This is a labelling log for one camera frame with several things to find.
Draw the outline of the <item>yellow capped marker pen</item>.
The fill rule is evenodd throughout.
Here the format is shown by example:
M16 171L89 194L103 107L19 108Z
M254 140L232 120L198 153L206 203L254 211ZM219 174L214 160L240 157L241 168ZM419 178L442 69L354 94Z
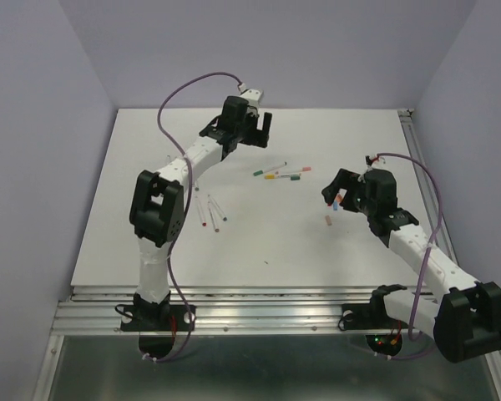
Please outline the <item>yellow capped marker pen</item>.
M292 174L284 174L284 175L264 175L266 180L275 180L275 179L291 179L294 175Z

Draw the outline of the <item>pink capped marker pen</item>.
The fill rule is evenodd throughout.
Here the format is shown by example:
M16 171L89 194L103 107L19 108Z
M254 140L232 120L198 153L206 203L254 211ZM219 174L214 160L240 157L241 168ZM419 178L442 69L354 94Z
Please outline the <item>pink capped marker pen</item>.
M304 173L304 172L309 172L311 171L312 168L310 166L305 166L305 167L301 167L301 168L298 168L298 169L291 169L291 170L278 170L274 173L274 175L299 175L301 173Z

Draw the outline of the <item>blue capped marker pen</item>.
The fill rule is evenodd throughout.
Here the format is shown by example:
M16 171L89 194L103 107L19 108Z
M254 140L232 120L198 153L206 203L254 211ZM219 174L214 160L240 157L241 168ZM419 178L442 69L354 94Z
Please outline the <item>blue capped marker pen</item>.
M222 208L220 207L218 202L215 200L215 198L212 195L207 195L207 197L208 197L209 202L211 203L211 205L215 209L216 213L218 214L219 218L222 221L227 221L226 214L224 213L224 211L222 210Z

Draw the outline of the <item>peach capped marker pen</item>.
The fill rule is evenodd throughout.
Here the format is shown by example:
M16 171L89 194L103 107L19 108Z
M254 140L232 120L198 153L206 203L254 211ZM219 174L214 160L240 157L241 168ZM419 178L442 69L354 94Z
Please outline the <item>peach capped marker pen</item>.
M213 230L215 233L219 233L220 226L219 226L219 222L218 222L218 213L217 213L217 210L216 210L211 198L208 198L208 200L207 200L207 207L208 207L208 211L210 214L210 219L211 219L211 223L213 226Z

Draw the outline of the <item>red capped marker pen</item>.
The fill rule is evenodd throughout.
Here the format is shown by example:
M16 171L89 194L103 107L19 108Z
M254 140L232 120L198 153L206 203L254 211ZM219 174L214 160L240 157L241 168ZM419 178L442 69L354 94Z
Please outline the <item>red capped marker pen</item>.
M206 227L207 226L207 220L206 220L206 217L205 217L204 208L203 208L202 203L200 201L200 198L198 196L195 196L195 205L196 205L197 212L198 212L198 215L199 215L199 218L200 218L200 224L203 227Z

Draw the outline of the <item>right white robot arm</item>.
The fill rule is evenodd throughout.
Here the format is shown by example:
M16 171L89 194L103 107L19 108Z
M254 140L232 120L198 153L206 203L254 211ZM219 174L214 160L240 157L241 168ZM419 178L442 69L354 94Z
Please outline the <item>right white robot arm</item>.
M404 285L381 285L368 302L343 305L340 330L393 329L403 323L428 335L451 363L501 350L501 287L479 281L430 243L418 219L399 207L390 171L341 169L321 193L327 204L340 198L342 209L362 213L371 233L434 296L430 302Z

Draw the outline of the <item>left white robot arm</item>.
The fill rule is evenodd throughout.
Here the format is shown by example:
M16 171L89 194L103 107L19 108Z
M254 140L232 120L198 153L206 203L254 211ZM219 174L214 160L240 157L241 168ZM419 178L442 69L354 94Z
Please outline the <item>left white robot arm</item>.
M129 221L139 239L139 284L132 304L119 308L126 332L170 329L170 246L185 222L191 186L239 144L265 148L272 115L260 114L263 93L246 89L229 96L184 154L155 172L139 174Z

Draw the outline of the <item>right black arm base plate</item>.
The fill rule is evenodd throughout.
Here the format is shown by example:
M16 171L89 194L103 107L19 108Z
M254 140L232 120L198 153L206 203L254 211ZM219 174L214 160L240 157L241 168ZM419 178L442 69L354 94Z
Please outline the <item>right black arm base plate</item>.
M384 309L371 307L369 303L342 304L342 315L337 326L343 332L407 329L405 321L389 317Z

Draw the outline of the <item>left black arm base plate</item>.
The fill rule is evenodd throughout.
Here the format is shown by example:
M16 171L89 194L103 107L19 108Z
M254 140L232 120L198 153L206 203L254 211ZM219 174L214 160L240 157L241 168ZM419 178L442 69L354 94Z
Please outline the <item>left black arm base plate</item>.
M114 310L120 315L120 330L123 332L172 332L194 331L195 323L190 316L195 316L195 306L191 305L191 314L184 305L169 305L160 313L138 312L134 305L117 304Z

